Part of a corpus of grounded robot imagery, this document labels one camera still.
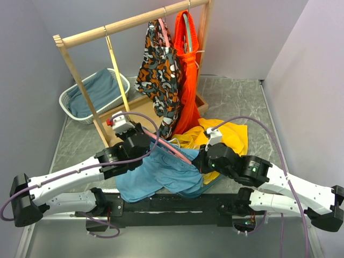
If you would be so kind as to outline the light blue shorts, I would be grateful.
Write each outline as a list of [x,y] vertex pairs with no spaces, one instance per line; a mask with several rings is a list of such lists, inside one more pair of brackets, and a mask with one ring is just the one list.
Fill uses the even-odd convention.
[[[169,144],[190,161],[199,153],[196,149]],[[116,177],[116,187],[122,199],[129,203],[150,197],[162,188],[173,194],[181,191],[193,192],[202,183],[203,175],[195,166],[184,162],[160,144],[142,160],[141,166]]]

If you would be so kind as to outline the yellow hanger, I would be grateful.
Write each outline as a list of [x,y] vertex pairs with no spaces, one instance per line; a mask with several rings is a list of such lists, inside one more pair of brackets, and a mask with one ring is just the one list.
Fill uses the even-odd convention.
[[118,82],[118,85],[119,85],[120,93],[121,93],[121,96],[122,96],[122,99],[123,99],[124,107],[125,107],[125,110],[127,112],[129,112],[130,111],[130,107],[129,107],[128,100],[127,100],[127,97],[126,97],[125,89],[123,87],[123,83],[121,81],[120,72],[119,72],[119,69],[118,69],[118,65],[117,65],[117,62],[116,62],[116,57],[115,57],[114,50],[113,50],[113,47],[112,47],[111,37],[108,35],[108,32],[107,32],[107,29],[106,29],[105,25],[103,26],[103,28],[104,28],[104,32],[105,32],[105,40],[106,40],[107,47],[108,47],[108,50],[109,50],[109,54],[110,54],[111,62],[112,62],[113,69],[114,69],[114,72],[115,72],[115,75],[116,75],[116,79],[117,79],[117,82]]

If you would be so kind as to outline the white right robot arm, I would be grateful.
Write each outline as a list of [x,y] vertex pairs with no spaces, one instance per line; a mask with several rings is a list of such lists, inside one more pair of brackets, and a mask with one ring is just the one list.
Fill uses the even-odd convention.
[[309,218],[323,231],[337,232],[343,225],[343,187],[324,187],[285,173],[254,155],[235,153],[224,143],[202,145],[192,164],[202,174],[216,171],[242,185],[236,197],[220,211],[248,216],[256,211],[286,213]]

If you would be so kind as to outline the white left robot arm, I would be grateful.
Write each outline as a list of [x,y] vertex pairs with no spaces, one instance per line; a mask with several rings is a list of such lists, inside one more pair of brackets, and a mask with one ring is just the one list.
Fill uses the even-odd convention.
[[44,216],[63,212],[85,212],[101,216],[108,208],[99,188],[71,193],[78,185],[104,181],[141,166],[151,150],[151,138],[139,123],[116,134],[121,142],[104,148],[85,161],[45,176],[20,174],[13,179],[10,203],[16,227],[32,225]]

